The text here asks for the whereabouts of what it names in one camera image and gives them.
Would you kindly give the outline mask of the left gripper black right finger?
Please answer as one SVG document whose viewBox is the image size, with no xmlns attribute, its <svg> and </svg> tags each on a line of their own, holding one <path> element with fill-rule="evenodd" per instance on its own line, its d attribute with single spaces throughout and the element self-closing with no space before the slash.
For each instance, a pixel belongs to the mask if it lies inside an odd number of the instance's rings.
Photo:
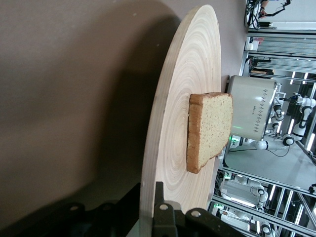
<svg viewBox="0 0 316 237">
<path fill-rule="evenodd" d="M 163 182 L 156 182 L 153 237 L 236 237 L 237 230 L 202 208 L 183 213 L 164 200 Z"/>
</svg>

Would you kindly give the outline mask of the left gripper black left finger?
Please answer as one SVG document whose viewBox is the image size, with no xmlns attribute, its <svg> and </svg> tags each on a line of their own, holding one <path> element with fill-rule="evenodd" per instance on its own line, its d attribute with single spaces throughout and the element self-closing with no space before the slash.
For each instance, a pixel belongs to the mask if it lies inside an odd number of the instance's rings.
<svg viewBox="0 0 316 237">
<path fill-rule="evenodd" d="M 116 203 L 106 201 L 92 210 L 69 203 L 37 222 L 33 237 L 125 237 L 139 218 L 140 183 Z"/>
</svg>

